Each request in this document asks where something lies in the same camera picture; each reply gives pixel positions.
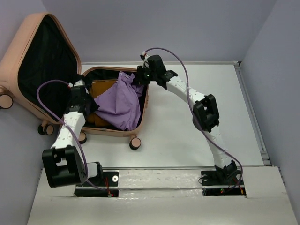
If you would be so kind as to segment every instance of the lavender wall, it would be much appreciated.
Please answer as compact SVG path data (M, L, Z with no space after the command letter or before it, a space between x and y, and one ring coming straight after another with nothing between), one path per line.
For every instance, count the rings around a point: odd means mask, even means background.
M25 16L45 11L40 0L0 0L0 60ZM25 225L36 192L41 153L54 137L40 136L40 121L19 105L0 110L0 224Z
M275 0L42 0L82 61L139 61L160 46L183 60L242 60ZM174 61L161 54L164 60Z
M273 164L280 166L300 223L300 0L278 0L242 62Z

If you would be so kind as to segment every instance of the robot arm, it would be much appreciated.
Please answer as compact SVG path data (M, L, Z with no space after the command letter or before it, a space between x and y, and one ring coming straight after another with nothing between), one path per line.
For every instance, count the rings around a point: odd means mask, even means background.
M227 151L219 129L219 112L215 97L211 94L206 96L188 87L174 71L166 70L159 55L149 56L143 52L141 58L143 65L138 67L134 83L149 84L151 81L156 81L159 86L174 93L187 104L190 102L195 115L193 117L195 127L203 131L217 146ZM216 168L216 171L210 173L209 179L212 180L212 183L214 183L214 180L218 180L218 183L230 181L237 174L236 163L210 141L208 141L208 145Z
M73 85L71 99L64 114L64 122L75 136L79 137L85 124L85 118L93 111L93 99L89 96L82 80ZM52 188L84 183L91 177L103 177L103 170L99 162L88 163L88 173L85 170L83 158L79 155L77 144L71 131L62 125L60 133L48 150L44 150L42 160L47 175L49 186ZM57 165L65 160L67 165Z
M133 84L146 85L155 81L159 86L174 93L188 103L187 84L183 82L172 70L166 70L162 59L158 55L141 56L144 60L142 66L138 66ZM64 114L64 122L78 138L85 119L92 110L93 99L90 97L82 80L71 86L71 99ZM204 95L189 88L189 100L193 106L193 123L195 127L203 131L216 145L226 149L219 131L219 112L213 95ZM231 181L237 173L235 162L223 151L208 141L214 157L216 170L209 171L209 183L207 186L224 184ZM79 155L77 144L72 133L66 126L62 126L53 146L44 150L42 154L43 164L49 185L54 187L84 183L91 177L102 179L103 170L99 162L88 163L88 173L85 170L83 158ZM62 159L67 165L57 165Z

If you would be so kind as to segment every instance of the white table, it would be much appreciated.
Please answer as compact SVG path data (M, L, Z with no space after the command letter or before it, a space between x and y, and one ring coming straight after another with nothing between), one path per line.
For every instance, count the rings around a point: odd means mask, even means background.
M204 197L200 170L121 170L119 198L74 197L45 172L28 225L297 225L276 167L244 168L247 198Z
M136 68L135 65L83 65ZM181 65L167 65L185 81ZM190 86L216 97L220 129L229 149L243 165L263 165L260 147L250 121L234 65L187 65ZM202 167L213 166L207 141L195 129L188 105L155 83L150 85L149 106L139 134L142 146L133 151L128 138L88 135L82 145L88 162L103 167Z

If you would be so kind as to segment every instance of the open suitcase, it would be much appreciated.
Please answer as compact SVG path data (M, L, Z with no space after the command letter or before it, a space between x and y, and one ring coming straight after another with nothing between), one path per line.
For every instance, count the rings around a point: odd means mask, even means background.
M128 74L135 69L117 67L95 67L83 75L90 81L117 79L119 71ZM39 13L27 16L10 44L0 63L0 109L8 109L15 100L41 119L38 127L40 134L53 133L53 125L59 122L43 110L36 92L38 87L49 80L63 80L74 83L81 74L81 62L77 52L68 39L58 19L50 13ZM60 118L66 109L69 89L62 83L51 83L45 86L40 97L42 102ZM113 126L96 127L88 121L82 129L80 138L85 141L84 132L130 137L130 147L137 149L141 142L136 137L141 128L145 110L148 105L148 86L139 97L141 117L138 126L132 131L121 131Z

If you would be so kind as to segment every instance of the purple cloth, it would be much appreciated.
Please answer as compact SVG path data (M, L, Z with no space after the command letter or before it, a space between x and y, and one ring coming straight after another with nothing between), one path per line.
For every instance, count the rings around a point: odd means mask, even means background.
M141 116L138 97L144 86L132 85L135 75L120 72L117 82L95 98L99 108L95 113L120 130L134 130Z

